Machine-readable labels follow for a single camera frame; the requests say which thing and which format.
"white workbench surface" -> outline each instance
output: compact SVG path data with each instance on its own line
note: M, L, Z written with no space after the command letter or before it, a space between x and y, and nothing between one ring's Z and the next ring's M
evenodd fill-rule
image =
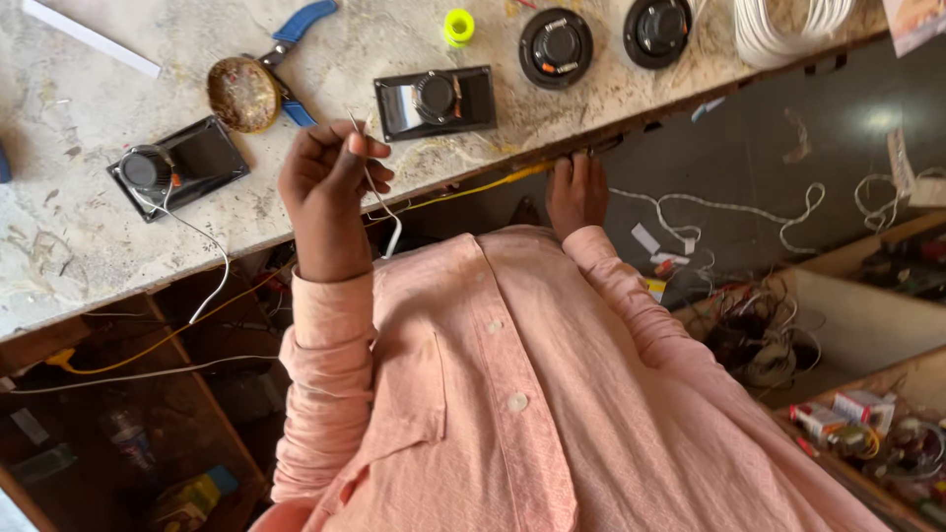
M803 22L807 0L780 1L770 2L777 23ZM45 0L161 64L158 80L25 16L19 0L0 3L0 141L15 175L0 186L0 339L219 262L212 244L174 220L142 222L105 168L126 145L209 115L210 66L269 51L270 35L307 2ZM372 79L492 65L499 127L395 144L389 165L399 196L755 74L736 55L731 0L709 0L680 62L659 72L624 53L621 24L632 0L537 3L576 10L591 27L594 63L569 90L540 90L521 73L518 35L534 11L514 0L339 0L279 73L317 120L346 117L346 108L373 113L377 134ZM462 50L441 34L453 8L476 19ZM885 28L880 1L860 0L834 43ZM178 214L234 256L291 238L275 181L296 130L282 116L262 134L234 133L252 173Z

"man's right hand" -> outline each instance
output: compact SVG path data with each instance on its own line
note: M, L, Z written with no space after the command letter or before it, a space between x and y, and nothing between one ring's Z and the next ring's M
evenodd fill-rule
M391 147L355 131L350 121L305 128L296 135L279 174L279 195L296 236L299 276L320 283L351 279L371 270L371 248L359 214L370 190L390 190L394 173L368 157L387 157Z
M558 239L588 225L604 224L607 210L607 180L598 157L576 152L571 160L560 157L549 172L545 207Z

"gray floor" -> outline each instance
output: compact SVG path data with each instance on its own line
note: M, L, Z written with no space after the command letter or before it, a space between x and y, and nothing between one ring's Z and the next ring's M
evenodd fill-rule
M847 66L836 72L822 74L833 66L825 62L815 76L798 70L748 85L695 123L689 113L681 113L662 120L659 129L627 135L622 145L602 155L608 183L654 197L682 192L794 218L804 212L805 190L817 181L827 188L823 204L809 220L788 229L786 237L798 247L832 249L869 233L853 190L870 173L889 173L888 131L903 125L915 171L946 166L944 59L943 37L900 60L891 42L884 40L852 52ZM796 163L783 161L799 145L786 110L801 119L811 144L811 152ZM499 177L489 174L474 183ZM536 175L416 209L402 217L405 232L437 239L488 232L509 221L524 194L534 195L547 220L544 190L545 178ZM892 190L883 184L871 191L868 206L892 198ZM664 215L671 225L703 228L693 263L704 263L709 255L699 250L709 249L716 255L717 274L744 275L805 258L781 246L779 224L751 214L668 201ZM683 252L682 244L660 227L650 204L612 194L604 228L625 261L646 275L653 271L649 254L630 233L638 222L662 244L662 251ZM668 289L671 306L700 286L698 279L681 277L674 290Z

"yellow tape roll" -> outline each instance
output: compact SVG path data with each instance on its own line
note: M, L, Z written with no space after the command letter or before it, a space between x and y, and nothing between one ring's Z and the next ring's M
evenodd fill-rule
M453 9L444 20L444 38L455 48L463 48L473 38L473 15L466 9Z

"plastic bottle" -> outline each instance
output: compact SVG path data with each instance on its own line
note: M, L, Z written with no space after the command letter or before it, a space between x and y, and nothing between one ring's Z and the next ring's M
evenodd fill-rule
M98 423L123 458L148 477L154 476L154 455L137 408L116 406L106 410Z

